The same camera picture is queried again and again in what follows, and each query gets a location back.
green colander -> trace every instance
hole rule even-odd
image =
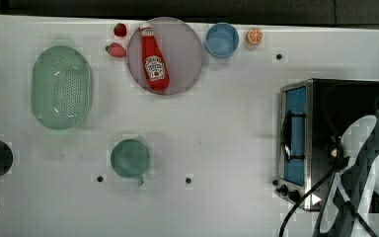
[[[34,65],[33,114],[48,128],[70,128],[91,108],[92,88],[92,70],[85,57],[71,47],[52,47]]]

ketchup bottle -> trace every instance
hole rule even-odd
[[[169,86],[169,73],[149,23],[140,25],[140,34],[142,62],[147,84],[154,91],[163,91]]]

blue bowl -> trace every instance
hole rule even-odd
[[[205,47],[215,57],[228,57],[239,45],[239,35],[227,23],[217,23],[208,30]]]

green cup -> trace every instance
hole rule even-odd
[[[135,139],[126,139],[113,149],[111,155],[113,169],[128,179],[137,179],[143,185],[143,174],[149,168],[150,153],[146,145]]]

red fruit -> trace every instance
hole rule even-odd
[[[117,42],[113,42],[110,46],[107,46],[106,51],[113,57],[125,57],[127,55],[125,49]]]
[[[125,24],[118,23],[114,27],[114,35],[118,37],[125,37],[127,35],[127,27]]]

